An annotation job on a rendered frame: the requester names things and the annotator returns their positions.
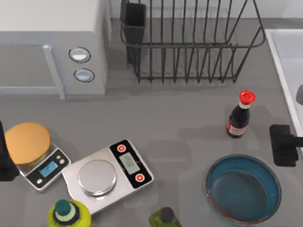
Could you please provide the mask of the dark bottle with red cap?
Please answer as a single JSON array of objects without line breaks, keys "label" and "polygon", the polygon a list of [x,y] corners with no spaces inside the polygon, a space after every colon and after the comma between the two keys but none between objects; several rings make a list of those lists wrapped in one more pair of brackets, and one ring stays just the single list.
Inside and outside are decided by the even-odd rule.
[{"label": "dark bottle with red cap", "polygon": [[255,93],[250,90],[239,93],[239,103],[231,112],[226,126],[226,131],[232,138],[240,138],[244,134],[250,120],[250,105],[255,99]]}]

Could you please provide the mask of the blue bowl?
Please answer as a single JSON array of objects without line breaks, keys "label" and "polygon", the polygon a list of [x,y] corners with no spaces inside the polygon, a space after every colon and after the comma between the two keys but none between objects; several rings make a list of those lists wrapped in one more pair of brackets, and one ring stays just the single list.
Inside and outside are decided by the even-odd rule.
[{"label": "blue bowl", "polygon": [[243,154],[216,160],[205,176],[205,192],[218,216],[241,227],[268,221],[282,200],[281,184],[273,170],[261,160]]}]

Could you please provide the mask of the white sink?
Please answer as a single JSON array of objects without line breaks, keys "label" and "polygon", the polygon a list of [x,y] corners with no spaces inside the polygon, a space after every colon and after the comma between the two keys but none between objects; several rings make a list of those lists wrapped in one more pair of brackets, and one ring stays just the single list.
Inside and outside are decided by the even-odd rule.
[{"label": "white sink", "polygon": [[303,29],[265,32],[295,133],[303,137]]}]

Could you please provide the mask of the green bottle with black cap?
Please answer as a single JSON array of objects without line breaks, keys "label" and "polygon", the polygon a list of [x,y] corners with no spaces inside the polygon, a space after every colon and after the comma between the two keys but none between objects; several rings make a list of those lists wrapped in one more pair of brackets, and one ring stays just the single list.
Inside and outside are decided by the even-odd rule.
[{"label": "green bottle with black cap", "polygon": [[149,216],[149,227],[182,227],[174,211],[163,207]]}]

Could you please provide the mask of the silver scale with red buttons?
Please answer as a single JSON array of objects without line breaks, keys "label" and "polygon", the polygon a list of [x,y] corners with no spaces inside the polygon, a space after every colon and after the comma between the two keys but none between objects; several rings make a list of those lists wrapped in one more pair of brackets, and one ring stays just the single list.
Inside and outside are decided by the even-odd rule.
[{"label": "silver scale with red buttons", "polygon": [[76,161],[62,171],[69,195],[95,215],[154,181],[129,139]]}]

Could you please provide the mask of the black cutlery holder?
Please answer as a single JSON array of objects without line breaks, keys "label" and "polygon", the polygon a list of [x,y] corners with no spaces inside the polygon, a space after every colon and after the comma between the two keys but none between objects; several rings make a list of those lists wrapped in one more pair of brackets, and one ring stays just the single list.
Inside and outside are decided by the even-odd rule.
[{"label": "black cutlery holder", "polygon": [[121,0],[120,20],[125,35],[126,44],[141,45],[146,28],[146,5]]}]

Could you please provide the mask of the small round microwave knob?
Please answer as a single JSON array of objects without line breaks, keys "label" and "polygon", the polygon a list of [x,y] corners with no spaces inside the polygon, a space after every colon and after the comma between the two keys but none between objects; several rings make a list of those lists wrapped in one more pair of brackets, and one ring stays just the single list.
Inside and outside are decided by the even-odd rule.
[{"label": "small round microwave knob", "polygon": [[84,82],[84,83],[90,83],[94,80],[95,74],[93,71],[83,68],[76,70],[74,72],[74,77],[79,81],[79,82]]}]

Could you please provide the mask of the pale microwave oven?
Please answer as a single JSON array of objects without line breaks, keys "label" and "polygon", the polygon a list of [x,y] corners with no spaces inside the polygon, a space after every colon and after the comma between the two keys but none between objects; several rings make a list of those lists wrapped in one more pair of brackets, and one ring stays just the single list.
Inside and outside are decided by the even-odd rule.
[{"label": "pale microwave oven", "polygon": [[[0,44],[38,44],[54,48],[67,96],[99,96],[106,90],[106,48],[111,38],[107,0],[0,0]],[[86,48],[91,59],[77,63],[69,50]],[[94,72],[90,83],[74,72]]]}]

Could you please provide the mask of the large round microwave knob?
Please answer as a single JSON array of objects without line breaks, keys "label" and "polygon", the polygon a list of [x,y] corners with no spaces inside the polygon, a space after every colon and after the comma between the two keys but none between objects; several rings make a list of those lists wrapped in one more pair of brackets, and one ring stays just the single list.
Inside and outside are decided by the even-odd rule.
[{"label": "large round microwave knob", "polygon": [[91,59],[90,52],[84,47],[76,47],[69,50],[69,57],[77,63],[85,63]]}]

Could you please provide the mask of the yellow-green bottle with green cap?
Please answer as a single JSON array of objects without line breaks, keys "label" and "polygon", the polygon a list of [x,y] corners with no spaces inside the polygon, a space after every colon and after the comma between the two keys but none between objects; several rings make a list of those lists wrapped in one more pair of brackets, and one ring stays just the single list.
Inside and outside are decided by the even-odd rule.
[{"label": "yellow-green bottle with green cap", "polygon": [[58,200],[47,215],[48,227],[93,227],[88,208],[79,201]]}]

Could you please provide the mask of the small scale with orange plate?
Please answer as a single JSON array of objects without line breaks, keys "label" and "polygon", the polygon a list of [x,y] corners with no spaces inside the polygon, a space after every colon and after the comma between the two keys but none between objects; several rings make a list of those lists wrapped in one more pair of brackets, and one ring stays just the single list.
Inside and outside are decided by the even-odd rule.
[{"label": "small scale with orange plate", "polygon": [[38,192],[47,189],[71,164],[38,122],[23,122],[5,132],[8,153],[22,177]]}]

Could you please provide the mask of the microwave oven door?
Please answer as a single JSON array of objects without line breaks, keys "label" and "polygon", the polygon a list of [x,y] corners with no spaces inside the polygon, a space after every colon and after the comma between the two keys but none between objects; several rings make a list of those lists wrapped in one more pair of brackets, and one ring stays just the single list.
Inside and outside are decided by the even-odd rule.
[{"label": "microwave oven door", "polygon": [[58,95],[42,46],[0,44],[0,95]]}]

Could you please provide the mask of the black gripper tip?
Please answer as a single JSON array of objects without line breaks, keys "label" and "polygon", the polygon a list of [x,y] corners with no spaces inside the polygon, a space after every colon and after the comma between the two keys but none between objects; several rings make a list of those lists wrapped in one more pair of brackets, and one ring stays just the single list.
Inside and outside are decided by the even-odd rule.
[{"label": "black gripper tip", "polygon": [[19,170],[9,155],[0,120],[0,182],[12,182],[17,176],[19,176]]}]

